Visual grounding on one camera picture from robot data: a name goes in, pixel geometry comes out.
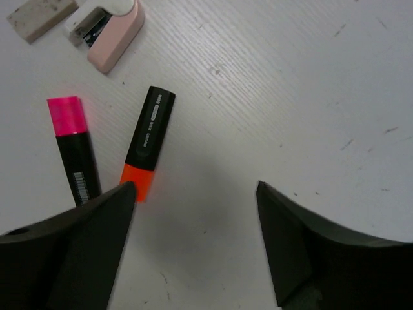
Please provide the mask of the white eraser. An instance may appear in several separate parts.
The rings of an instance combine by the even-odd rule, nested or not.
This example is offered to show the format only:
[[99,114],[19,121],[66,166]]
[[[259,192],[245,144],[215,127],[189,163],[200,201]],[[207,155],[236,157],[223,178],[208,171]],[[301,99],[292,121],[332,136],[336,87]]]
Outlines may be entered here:
[[73,0],[31,0],[13,11],[7,21],[20,38],[32,44],[78,8]]

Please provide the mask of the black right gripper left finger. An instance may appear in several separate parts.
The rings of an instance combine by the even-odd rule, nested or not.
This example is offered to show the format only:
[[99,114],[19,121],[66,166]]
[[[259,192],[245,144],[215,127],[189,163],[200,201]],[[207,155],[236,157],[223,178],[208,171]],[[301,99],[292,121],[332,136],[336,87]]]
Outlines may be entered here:
[[107,309],[135,198],[128,181],[1,235],[1,309]]

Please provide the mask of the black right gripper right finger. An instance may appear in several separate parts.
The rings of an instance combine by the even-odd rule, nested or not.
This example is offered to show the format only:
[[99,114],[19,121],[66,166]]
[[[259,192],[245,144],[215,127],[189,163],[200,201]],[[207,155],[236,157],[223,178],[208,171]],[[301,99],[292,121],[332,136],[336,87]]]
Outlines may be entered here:
[[257,211],[282,309],[411,309],[412,244],[320,216],[260,181]]

